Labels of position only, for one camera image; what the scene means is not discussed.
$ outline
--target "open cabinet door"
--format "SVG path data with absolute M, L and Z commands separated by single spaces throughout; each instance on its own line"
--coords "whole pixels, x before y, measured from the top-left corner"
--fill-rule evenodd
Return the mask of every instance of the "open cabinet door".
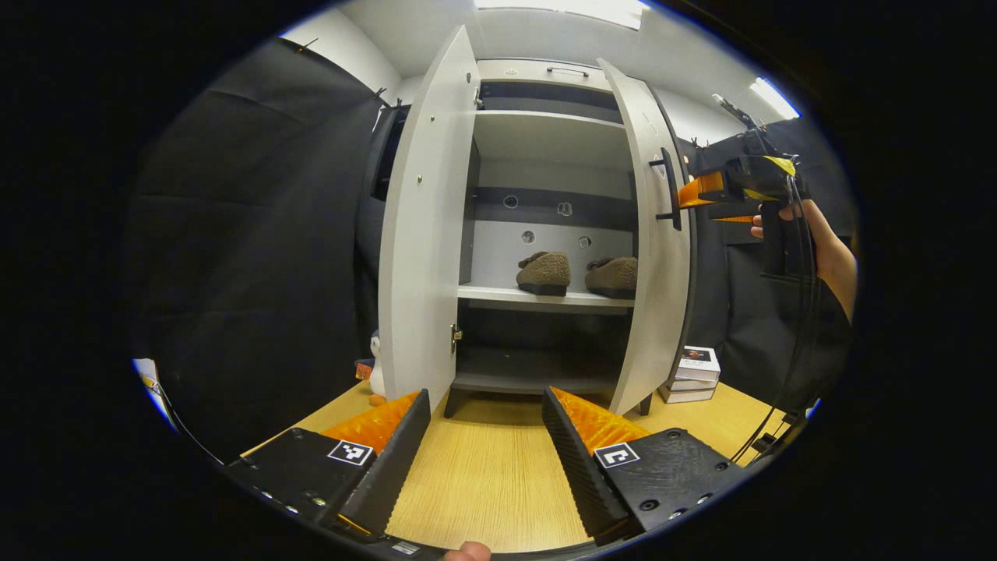
M 658 220 L 672 209 L 671 184 L 684 185 L 678 147 L 647 84 L 598 59 L 626 127 L 637 188 L 637 295 L 626 358 L 610 409 L 630 410 L 668 379 L 682 344 L 689 293 L 689 211 L 679 220 Z M 649 165 L 667 158 L 671 166 Z
M 425 388 L 435 409 L 454 379 L 451 325 L 468 162 L 481 79 L 458 27 L 409 111 L 391 173 L 381 234 L 378 322 L 385 393 Z

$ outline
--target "human hand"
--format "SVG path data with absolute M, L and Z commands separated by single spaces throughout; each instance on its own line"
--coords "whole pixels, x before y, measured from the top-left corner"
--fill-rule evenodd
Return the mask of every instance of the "human hand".
M 448 551 L 444 561 L 491 561 L 492 550 L 484 543 L 466 541 L 460 551 Z
M 779 218 L 784 221 L 793 219 L 793 209 L 786 206 L 779 211 Z M 800 205 L 796 205 L 796 215 L 801 215 Z M 814 261 L 817 266 L 817 276 L 828 284 L 834 293 L 834 297 L 844 308 L 844 314 L 848 321 L 851 321 L 851 313 L 855 304 L 855 292 L 858 286 L 858 264 L 848 247 L 842 242 L 828 219 L 824 218 L 824 213 L 817 204 L 810 199 L 803 201 L 803 216 L 807 217 L 807 224 L 810 226 L 811 238 L 814 240 Z M 751 235 L 755 238 L 764 238 L 762 230 L 762 216 L 755 215 L 752 218 Z

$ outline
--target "cabinet leg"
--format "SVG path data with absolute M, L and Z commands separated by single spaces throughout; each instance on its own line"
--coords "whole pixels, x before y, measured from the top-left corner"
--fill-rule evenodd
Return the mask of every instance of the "cabinet leg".
M 450 388 L 450 394 L 447 396 L 447 406 L 443 409 L 443 417 L 449 419 L 454 416 L 454 413 L 457 412 L 457 408 L 461 406 L 467 394 L 462 389 Z
M 643 399 L 640 400 L 640 404 L 637 405 L 637 412 L 638 413 L 640 413 L 640 414 L 642 414 L 644 416 L 647 416 L 648 414 L 650 414 L 650 412 L 651 412 L 651 397 L 653 397 L 653 396 L 654 396 L 654 393 L 651 392 L 651 393 L 647 394 L 647 397 L 645 397 L 645 398 L 643 398 Z

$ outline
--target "stack of books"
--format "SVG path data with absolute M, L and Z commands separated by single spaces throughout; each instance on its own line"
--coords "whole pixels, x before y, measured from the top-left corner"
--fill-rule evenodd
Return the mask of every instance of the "stack of books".
M 686 346 L 675 376 L 661 386 L 666 403 L 703 401 L 713 397 L 720 381 L 717 352 L 705 346 Z

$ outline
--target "cabinet shelf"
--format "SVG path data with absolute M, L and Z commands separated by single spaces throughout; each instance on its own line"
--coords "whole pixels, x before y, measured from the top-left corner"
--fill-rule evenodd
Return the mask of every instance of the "cabinet shelf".
M 619 362 L 572 350 L 458 347 L 451 386 L 467 391 L 539 395 L 553 385 L 570 393 L 598 393 L 616 386 Z
M 602 307 L 633 307 L 632 299 L 617 299 L 600 296 L 591 292 L 569 291 L 564 296 L 538 296 L 519 288 L 497 286 L 477 286 L 462 284 L 457 287 L 457 297 L 494 301 L 514 301 L 523 303 L 543 303 L 561 305 L 589 305 Z
M 475 141 L 485 160 L 556 162 L 632 172 L 626 128 L 538 111 L 478 111 Z

